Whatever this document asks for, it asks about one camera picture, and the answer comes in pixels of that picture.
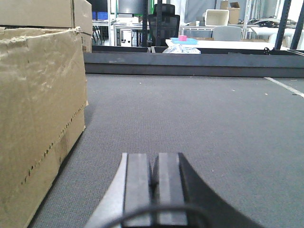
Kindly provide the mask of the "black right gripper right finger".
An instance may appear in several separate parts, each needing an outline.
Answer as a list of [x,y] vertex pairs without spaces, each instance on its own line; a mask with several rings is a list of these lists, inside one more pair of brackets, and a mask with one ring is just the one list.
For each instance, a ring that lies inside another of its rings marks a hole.
[[159,204],[191,205],[196,211],[164,211],[161,226],[182,228],[258,228],[259,224],[223,200],[195,171],[182,153],[159,153],[153,170],[154,198]]

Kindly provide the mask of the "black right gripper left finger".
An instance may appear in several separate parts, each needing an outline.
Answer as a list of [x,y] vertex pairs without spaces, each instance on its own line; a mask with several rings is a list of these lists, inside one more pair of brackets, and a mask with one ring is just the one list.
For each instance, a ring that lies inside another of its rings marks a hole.
[[86,228],[104,228],[151,203],[150,168],[144,153],[123,153],[117,172]]

